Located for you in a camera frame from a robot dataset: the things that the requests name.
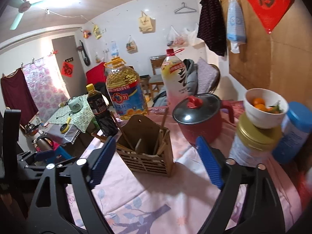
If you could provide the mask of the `dark soy sauce bottle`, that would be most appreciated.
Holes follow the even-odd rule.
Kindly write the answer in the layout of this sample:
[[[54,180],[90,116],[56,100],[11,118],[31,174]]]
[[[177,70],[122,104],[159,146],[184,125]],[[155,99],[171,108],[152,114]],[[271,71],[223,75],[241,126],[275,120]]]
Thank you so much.
[[[115,136],[118,132],[118,128],[108,110],[102,93],[97,91],[92,83],[87,85],[86,89],[88,92],[87,102],[95,116],[98,126],[105,136]]]

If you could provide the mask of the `wooden utensil holder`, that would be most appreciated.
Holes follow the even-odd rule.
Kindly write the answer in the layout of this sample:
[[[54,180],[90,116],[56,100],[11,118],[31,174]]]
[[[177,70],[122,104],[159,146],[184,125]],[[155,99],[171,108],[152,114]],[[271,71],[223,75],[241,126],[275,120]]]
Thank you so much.
[[[122,134],[117,140],[116,151],[132,172],[171,176],[174,158],[170,133],[162,154],[153,154],[160,126],[144,115],[134,115],[122,126],[134,151],[130,149]]]

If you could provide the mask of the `gold-lid tin can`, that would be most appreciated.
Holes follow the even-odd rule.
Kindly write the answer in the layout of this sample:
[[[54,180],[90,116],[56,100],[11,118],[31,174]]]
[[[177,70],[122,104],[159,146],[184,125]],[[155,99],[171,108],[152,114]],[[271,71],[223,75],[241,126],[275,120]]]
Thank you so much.
[[[281,137],[281,126],[270,129],[257,128],[243,113],[238,119],[229,158],[243,166],[255,167],[263,164]]]

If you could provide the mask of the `green patterned side tablecloth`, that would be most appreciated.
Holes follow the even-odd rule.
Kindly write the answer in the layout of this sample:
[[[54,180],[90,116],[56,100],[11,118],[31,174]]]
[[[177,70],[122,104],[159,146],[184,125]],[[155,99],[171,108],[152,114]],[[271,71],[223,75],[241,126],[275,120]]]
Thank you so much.
[[[71,117],[69,124],[75,125],[78,130],[85,133],[92,119],[95,117],[87,102],[87,95],[79,97],[82,99],[83,107],[77,113],[70,110],[69,106],[59,108],[48,120],[50,124],[63,125],[68,117]]]

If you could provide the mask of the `red pot with lid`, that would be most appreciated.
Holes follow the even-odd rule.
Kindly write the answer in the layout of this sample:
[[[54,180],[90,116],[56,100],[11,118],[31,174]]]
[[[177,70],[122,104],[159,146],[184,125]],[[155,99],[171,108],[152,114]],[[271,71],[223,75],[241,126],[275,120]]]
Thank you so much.
[[[178,123],[185,139],[194,146],[202,136],[212,143],[221,133],[221,110],[228,111],[229,121],[234,123],[234,111],[228,101],[222,101],[214,94],[189,96],[174,108],[173,119]]]

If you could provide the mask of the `yellow small pan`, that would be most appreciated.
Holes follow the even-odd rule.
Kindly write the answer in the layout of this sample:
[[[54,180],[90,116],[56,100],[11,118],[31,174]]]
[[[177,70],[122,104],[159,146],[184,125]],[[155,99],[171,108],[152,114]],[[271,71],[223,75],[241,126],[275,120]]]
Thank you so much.
[[[70,121],[71,121],[71,117],[68,117],[66,122],[60,127],[60,133],[65,134],[69,130]]]

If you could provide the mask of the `blue plastic stool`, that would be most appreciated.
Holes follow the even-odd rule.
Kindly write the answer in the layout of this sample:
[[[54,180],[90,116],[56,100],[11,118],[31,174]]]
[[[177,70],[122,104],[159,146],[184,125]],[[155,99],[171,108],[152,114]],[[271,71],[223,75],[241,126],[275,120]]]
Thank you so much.
[[[73,157],[69,153],[67,153],[61,146],[58,146],[55,150],[37,152],[34,160],[36,162],[45,162],[46,164],[57,164],[72,158]]]

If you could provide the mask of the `pink floral tablecloth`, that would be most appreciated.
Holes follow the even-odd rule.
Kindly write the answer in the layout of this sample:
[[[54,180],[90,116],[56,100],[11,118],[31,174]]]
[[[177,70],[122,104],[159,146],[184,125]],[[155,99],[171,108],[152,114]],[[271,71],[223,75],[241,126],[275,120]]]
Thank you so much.
[[[235,105],[235,123],[221,112],[222,132],[212,143],[226,157],[235,136],[237,116],[243,112],[243,107]],[[115,153],[101,184],[92,190],[114,233],[198,233],[220,193],[171,115],[165,126],[170,129],[174,157],[170,177],[132,173]],[[276,187],[288,230],[302,213],[299,194],[272,157],[265,166]]]

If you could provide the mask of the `small green rice cooker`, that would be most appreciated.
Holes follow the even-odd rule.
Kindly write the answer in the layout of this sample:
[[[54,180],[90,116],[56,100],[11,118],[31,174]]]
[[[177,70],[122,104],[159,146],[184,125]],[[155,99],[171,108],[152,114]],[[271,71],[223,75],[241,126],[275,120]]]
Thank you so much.
[[[68,100],[67,105],[73,113],[77,113],[83,108],[82,96],[74,96]]]

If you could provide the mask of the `metal kettle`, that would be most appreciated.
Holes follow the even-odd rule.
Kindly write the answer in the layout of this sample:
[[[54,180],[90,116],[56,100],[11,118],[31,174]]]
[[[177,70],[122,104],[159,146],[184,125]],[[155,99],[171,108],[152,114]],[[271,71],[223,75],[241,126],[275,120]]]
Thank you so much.
[[[45,134],[40,135],[34,140],[38,152],[52,151],[54,148],[54,141]]]

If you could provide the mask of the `large cooking oil bottle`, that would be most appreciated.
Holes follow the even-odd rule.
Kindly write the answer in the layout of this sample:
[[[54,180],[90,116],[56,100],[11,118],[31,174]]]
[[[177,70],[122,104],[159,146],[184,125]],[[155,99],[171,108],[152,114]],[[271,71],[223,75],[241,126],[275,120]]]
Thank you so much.
[[[120,119],[147,114],[148,106],[139,74],[120,57],[112,58],[104,66],[110,70],[106,89]]]

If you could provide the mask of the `white bowl with food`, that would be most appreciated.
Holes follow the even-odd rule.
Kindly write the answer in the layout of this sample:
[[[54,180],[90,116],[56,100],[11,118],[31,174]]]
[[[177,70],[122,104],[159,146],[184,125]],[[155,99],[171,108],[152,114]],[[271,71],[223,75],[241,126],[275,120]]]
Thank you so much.
[[[261,129],[280,126],[289,109],[288,102],[281,95],[262,88],[245,93],[244,107],[250,122]]]

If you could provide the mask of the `red cloth on chair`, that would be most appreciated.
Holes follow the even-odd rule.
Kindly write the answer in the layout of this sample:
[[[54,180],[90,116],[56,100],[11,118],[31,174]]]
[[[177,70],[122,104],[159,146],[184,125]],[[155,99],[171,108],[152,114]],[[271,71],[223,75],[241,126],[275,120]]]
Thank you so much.
[[[101,62],[97,66],[93,67],[92,69],[88,70],[86,72],[86,78],[87,78],[87,85],[89,84],[97,84],[99,82],[105,83],[106,82],[106,75],[105,75],[105,63]]]

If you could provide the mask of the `blue-lid plastic jar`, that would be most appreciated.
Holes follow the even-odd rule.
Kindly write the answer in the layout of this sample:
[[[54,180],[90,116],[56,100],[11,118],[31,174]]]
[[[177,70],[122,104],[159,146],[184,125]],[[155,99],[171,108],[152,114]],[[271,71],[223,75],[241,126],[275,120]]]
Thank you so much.
[[[274,159],[280,164],[289,163],[300,151],[311,133],[311,110],[292,101],[281,123],[282,138],[273,150]]]

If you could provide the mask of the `clear red-capped bottle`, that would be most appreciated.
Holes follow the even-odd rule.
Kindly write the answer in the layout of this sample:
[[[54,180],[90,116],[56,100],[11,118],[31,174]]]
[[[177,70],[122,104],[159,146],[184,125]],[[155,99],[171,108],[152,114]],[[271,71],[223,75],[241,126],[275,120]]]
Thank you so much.
[[[161,65],[161,77],[166,88],[167,104],[171,111],[188,97],[187,68],[175,54],[183,49],[166,50],[166,58]]]

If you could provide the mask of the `floral curtain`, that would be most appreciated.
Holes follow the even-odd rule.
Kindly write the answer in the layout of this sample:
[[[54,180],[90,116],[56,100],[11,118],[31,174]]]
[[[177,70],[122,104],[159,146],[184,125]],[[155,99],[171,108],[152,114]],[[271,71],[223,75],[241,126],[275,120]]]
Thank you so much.
[[[69,94],[57,64],[41,58],[25,65],[22,69],[32,99],[38,108],[39,117],[47,121]]]

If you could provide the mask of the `small red door poster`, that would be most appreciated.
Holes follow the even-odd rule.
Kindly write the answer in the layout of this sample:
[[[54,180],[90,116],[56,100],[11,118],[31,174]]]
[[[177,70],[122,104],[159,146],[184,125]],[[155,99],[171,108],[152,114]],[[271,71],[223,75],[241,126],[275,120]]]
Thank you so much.
[[[61,75],[71,78],[73,76],[74,65],[70,62],[63,61]]]

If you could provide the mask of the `white plastic bags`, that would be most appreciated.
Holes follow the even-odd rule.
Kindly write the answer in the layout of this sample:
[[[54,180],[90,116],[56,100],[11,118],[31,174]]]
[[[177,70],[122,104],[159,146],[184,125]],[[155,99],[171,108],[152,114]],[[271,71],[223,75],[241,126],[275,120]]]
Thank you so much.
[[[173,26],[171,26],[166,37],[167,47],[195,47],[200,45],[204,41],[197,37],[198,30],[198,23],[195,24],[195,29],[193,31],[184,28],[181,33],[179,33]]]

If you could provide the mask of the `blue tissue pack hanging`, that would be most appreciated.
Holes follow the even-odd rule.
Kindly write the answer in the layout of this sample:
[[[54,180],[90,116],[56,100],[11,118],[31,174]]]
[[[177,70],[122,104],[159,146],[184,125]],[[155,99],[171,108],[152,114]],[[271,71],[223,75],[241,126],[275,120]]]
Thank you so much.
[[[239,46],[246,43],[245,24],[238,0],[229,0],[226,22],[226,37],[230,42],[230,51],[240,53]]]

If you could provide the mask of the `black dotted hanging cloth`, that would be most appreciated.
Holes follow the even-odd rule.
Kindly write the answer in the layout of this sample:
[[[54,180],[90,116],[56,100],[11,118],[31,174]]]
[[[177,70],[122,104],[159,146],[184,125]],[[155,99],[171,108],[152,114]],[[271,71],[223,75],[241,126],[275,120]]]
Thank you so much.
[[[224,57],[227,50],[226,28],[219,0],[201,0],[197,37],[216,55]]]

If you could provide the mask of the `beige tote bag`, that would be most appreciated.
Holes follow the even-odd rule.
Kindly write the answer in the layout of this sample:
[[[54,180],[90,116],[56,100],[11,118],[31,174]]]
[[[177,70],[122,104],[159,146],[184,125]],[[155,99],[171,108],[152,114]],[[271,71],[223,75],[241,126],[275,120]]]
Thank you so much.
[[[153,32],[154,26],[151,18],[143,11],[141,11],[141,16],[138,18],[139,20],[139,31],[142,33],[150,33]]]

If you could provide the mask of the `ceiling fan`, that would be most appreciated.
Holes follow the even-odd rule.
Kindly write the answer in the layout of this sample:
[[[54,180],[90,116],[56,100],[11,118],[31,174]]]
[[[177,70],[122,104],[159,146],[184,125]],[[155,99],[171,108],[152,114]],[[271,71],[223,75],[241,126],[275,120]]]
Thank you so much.
[[[24,13],[28,11],[31,7],[41,3],[43,3],[43,1],[30,3],[28,0],[10,0],[8,5],[12,8],[18,9],[18,14],[15,17],[13,23],[11,24],[10,30],[16,30],[23,18]]]

